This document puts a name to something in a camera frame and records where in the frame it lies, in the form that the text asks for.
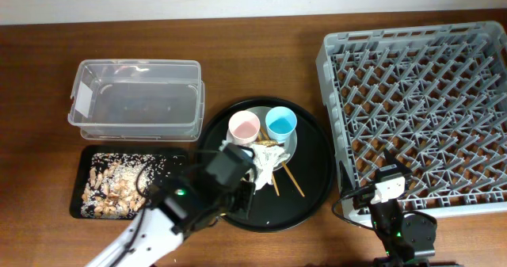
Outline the white napkin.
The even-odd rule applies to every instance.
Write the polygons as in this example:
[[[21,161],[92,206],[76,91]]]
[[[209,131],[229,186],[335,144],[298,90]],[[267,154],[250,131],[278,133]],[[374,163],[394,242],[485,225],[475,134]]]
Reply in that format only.
[[[260,143],[248,143],[246,147],[253,151],[251,153],[243,149],[249,156],[253,156],[253,164],[256,167],[257,176],[254,176],[254,171],[250,169],[241,180],[253,182],[255,190],[260,190],[265,185],[273,185],[273,171],[279,164],[288,160],[291,155],[278,145],[268,147]]]

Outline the gold foil wrapper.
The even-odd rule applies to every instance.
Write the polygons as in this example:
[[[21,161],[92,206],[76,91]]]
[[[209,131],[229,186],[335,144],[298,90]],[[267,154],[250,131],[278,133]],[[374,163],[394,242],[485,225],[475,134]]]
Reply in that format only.
[[[276,140],[261,140],[261,141],[255,142],[255,144],[262,145],[265,147],[273,147],[273,146],[279,145],[279,143]]]

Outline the food scraps and rice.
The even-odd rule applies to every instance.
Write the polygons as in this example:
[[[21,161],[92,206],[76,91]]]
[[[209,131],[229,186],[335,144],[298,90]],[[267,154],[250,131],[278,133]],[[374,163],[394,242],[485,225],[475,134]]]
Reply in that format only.
[[[142,195],[161,174],[160,154],[96,153],[86,169],[80,215],[91,219],[130,219],[145,204]]]

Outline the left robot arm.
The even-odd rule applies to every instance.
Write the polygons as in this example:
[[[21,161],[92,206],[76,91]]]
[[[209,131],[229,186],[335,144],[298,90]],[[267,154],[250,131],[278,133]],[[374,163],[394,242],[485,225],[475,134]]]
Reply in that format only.
[[[177,177],[150,195],[148,205],[89,266],[152,266],[193,233],[223,214],[247,216],[257,173],[233,176],[198,173]]]

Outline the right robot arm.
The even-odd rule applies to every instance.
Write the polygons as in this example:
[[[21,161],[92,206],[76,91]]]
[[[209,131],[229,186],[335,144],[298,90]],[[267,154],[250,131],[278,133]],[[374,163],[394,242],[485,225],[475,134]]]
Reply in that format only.
[[[437,221],[423,212],[404,212],[398,199],[409,187],[410,168],[385,150],[387,164],[375,172],[373,197],[367,201],[372,227],[382,242],[385,257],[374,266],[428,266],[435,255]]]

